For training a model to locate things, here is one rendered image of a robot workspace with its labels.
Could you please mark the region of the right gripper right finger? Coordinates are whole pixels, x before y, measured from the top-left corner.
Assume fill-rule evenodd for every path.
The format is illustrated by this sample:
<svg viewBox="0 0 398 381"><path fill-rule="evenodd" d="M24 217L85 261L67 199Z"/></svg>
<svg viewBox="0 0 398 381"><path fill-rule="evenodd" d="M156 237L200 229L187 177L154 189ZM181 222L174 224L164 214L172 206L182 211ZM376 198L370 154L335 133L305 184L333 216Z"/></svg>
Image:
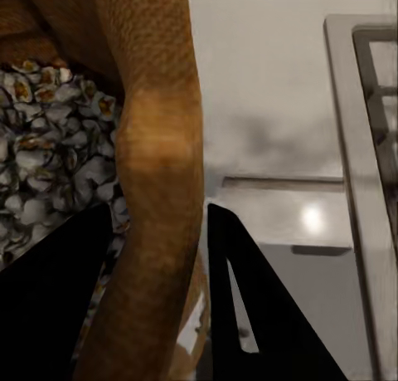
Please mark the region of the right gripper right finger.
<svg viewBox="0 0 398 381"><path fill-rule="evenodd" d="M239 215L209 205L207 245L214 381L347 381ZM240 347L227 260L252 325L257 353Z"/></svg>

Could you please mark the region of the popcorn bag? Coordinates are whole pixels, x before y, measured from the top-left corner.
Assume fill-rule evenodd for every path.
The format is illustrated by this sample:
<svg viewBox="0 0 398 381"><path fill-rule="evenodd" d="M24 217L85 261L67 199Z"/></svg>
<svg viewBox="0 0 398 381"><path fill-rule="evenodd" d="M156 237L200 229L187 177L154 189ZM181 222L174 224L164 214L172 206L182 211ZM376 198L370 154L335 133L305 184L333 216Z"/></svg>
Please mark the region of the popcorn bag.
<svg viewBox="0 0 398 381"><path fill-rule="evenodd" d="M0 0L0 70L69 68L121 108L108 122L113 203L125 199L129 230L119 256L105 256L109 284L64 381L168 381L204 209L193 44L189 0Z"/></svg>

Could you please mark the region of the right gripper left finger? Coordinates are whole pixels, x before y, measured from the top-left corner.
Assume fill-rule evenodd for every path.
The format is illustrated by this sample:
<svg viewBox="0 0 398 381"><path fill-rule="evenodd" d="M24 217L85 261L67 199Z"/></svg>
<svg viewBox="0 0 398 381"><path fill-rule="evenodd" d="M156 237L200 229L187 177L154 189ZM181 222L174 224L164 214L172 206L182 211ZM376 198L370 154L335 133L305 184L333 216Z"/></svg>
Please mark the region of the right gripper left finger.
<svg viewBox="0 0 398 381"><path fill-rule="evenodd" d="M0 272L0 381L64 381L109 243L112 209L68 217Z"/></svg>

